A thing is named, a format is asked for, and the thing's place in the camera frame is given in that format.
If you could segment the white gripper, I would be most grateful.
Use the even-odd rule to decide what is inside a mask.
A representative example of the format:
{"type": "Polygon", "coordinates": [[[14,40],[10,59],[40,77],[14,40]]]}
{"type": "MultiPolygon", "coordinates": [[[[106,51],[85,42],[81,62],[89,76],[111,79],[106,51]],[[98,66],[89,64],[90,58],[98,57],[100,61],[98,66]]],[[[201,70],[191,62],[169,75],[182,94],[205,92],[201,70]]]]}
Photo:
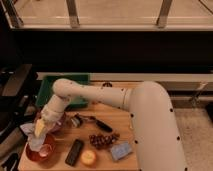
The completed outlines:
{"type": "Polygon", "coordinates": [[[42,119],[38,119],[35,124],[35,136],[39,137],[44,129],[46,134],[54,133],[56,131],[55,124],[60,120],[63,114],[63,112],[55,112],[49,108],[43,108],[41,111],[42,119]]]}

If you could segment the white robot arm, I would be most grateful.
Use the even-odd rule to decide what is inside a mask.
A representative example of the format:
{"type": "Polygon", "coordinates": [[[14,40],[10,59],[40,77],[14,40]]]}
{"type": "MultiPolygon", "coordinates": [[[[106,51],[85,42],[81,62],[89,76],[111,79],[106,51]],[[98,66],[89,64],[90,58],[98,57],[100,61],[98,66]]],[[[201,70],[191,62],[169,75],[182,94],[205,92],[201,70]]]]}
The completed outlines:
{"type": "Polygon", "coordinates": [[[52,90],[52,97],[36,121],[37,136],[55,126],[73,98],[83,97],[130,113],[137,161],[142,171],[188,171],[171,99],[162,85],[143,81],[127,89],[58,79],[52,90]]]}

